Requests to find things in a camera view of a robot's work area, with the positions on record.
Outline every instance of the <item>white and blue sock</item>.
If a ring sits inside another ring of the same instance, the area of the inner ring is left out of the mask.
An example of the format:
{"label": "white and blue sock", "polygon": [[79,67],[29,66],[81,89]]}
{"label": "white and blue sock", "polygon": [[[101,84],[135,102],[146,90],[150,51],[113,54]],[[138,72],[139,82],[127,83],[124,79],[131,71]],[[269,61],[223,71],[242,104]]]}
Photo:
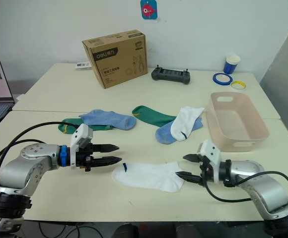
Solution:
{"label": "white and blue sock", "polygon": [[186,140],[194,127],[196,119],[204,108],[182,107],[170,127],[170,133],[176,140]]}
{"label": "white and blue sock", "polygon": [[92,110],[79,117],[81,117],[83,123],[86,125],[111,125],[122,130],[132,129],[136,124],[136,118],[133,116],[106,112],[100,109]]}
{"label": "white and blue sock", "polygon": [[131,187],[153,188],[165,192],[178,192],[184,180],[176,175],[182,171],[177,162],[167,164],[124,163],[117,166],[114,181]]}
{"label": "white and blue sock", "polygon": [[[162,126],[161,128],[159,128],[156,133],[155,133],[155,137],[157,139],[157,141],[159,143],[162,144],[171,144],[175,141],[177,141],[170,133],[170,128],[172,126],[174,121],[171,121],[170,123],[167,123],[166,125]],[[201,118],[197,118],[195,120],[194,126],[192,130],[197,130],[199,128],[203,127],[202,124],[202,119]]]}

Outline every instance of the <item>table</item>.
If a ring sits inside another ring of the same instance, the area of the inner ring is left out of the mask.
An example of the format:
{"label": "table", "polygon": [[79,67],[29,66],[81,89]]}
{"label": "table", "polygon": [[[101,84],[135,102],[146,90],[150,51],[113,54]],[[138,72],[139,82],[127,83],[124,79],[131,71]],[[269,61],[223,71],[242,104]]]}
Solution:
{"label": "table", "polygon": [[169,81],[154,81],[150,73],[103,89],[92,70],[75,70],[75,64],[57,63],[13,107],[15,111],[49,111],[87,113],[93,109],[131,114],[139,105],[148,106],[168,115],[177,115],[183,106],[206,107],[210,94],[237,91],[247,94],[265,119],[280,119],[280,115],[252,73],[236,72],[234,80],[246,83],[245,90],[235,90],[213,82],[216,72],[190,71],[189,85]]}
{"label": "table", "polygon": [[[0,123],[0,150],[18,133],[41,122],[75,118],[79,113],[65,112],[10,112]],[[93,143],[111,143],[120,147],[106,155],[123,158],[123,162],[166,163],[178,161],[186,171],[198,175],[199,164],[183,160],[186,154],[195,153],[201,142],[210,138],[205,114],[203,128],[186,141],[163,145],[156,141],[156,126],[137,120],[137,125],[123,131],[95,131]],[[222,159],[254,160],[266,170],[288,175],[288,131],[281,120],[264,119],[270,136],[254,151],[222,153]],[[70,135],[62,134],[56,125],[44,126],[29,132],[24,138],[35,138],[53,144],[70,144]],[[23,145],[14,146],[6,162],[16,158]],[[117,165],[95,168],[86,173],[82,169],[59,168],[45,173],[35,194],[33,206],[24,218],[46,221],[255,221],[261,220],[252,202],[222,203],[214,200],[206,190],[185,182],[178,193],[133,188],[115,183],[111,173]],[[288,191],[288,183],[277,180]],[[211,190],[222,198],[248,197],[240,188],[226,188],[210,183]]]}

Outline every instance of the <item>tape roll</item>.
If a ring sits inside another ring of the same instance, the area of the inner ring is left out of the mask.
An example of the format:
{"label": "tape roll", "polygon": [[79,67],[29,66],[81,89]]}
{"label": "tape roll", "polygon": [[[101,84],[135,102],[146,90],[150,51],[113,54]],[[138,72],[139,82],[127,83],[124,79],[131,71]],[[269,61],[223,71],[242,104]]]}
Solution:
{"label": "tape roll", "polygon": [[245,89],[246,85],[244,82],[241,82],[241,81],[234,81],[230,84],[230,86],[234,89],[238,89],[238,90],[241,90],[241,89]]}
{"label": "tape roll", "polygon": [[225,73],[216,73],[213,76],[213,81],[216,84],[225,86],[225,85],[229,85],[232,82],[232,77]]}

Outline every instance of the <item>blue tape roll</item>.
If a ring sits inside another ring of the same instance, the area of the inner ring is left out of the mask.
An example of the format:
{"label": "blue tape roll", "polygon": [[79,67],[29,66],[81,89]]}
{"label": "blue tape roll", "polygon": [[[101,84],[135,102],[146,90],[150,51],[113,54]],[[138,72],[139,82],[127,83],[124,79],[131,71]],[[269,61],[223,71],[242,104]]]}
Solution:
{"label": "blue tape roll", "polygon": [[[224,76],[228,77],[228,78],[229,78],[229,81],[228,81],[228,82],[221,82],[221,81],[219,81],[219,80],[217,79],[217,76],[218,76],[218,75],[224,75]],[[228,74],[226,74],[226,73],[216,73],[216,74],[214,74],[214,76],[213,76],[213,81],[214,81],[215,83],[219,84],[219,85],[225,86],[225,85],[230,85],[230,83],[233,81],[233,79],[232,79],[232,77],[231,77],[230,75],[228,75]]]}
{"label": "blue tape roll", "polygon": [[66,160],[67,160],[67,146],[62,145],[61,146],[61,152],[60,152],[60,161],[61,161],[62,167],[67,166]]}

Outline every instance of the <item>blue cup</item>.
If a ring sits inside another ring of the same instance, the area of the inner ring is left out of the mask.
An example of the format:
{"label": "blue cup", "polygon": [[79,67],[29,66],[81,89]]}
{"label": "blue cup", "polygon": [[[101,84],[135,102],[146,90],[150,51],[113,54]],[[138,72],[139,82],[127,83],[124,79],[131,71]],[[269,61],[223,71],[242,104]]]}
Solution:
{"label": "blue cup", "polygon": [[227,55],[223,71],[226,74],[232,74],[240,62],[240,57],[237,55]]}

